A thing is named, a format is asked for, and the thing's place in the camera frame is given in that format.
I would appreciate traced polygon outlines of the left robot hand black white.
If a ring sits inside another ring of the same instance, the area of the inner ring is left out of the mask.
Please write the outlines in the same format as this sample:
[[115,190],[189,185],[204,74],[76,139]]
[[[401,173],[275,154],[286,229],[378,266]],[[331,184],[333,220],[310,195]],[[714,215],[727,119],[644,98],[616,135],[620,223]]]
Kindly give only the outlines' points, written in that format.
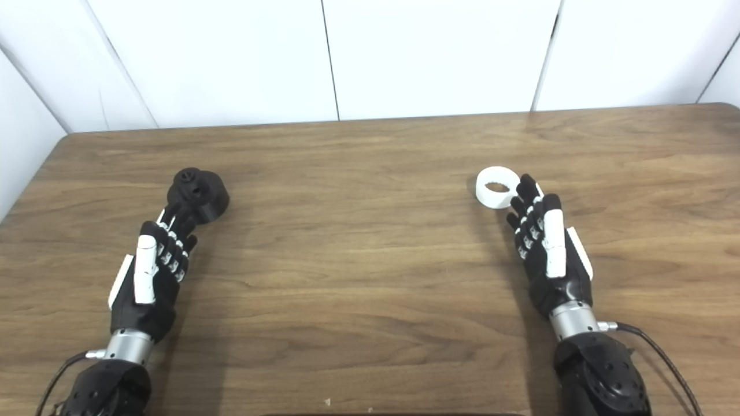
[[173,328],[180,285],[198,242],[195,227],[182,203],[170,203],[155,221],[143,222],[135,252],[125,256],[109,293],[111,334],[135,330],[158,343]]

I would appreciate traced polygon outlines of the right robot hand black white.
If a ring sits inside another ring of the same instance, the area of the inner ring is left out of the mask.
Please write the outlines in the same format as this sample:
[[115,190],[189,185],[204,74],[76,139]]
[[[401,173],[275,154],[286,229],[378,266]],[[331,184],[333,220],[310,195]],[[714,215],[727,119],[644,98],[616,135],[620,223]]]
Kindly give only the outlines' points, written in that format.
[[593,267],[556,193],[544,193],[523,174],[506,220],[529,283],[529,297],[544,316],[570,301],[591,306]]

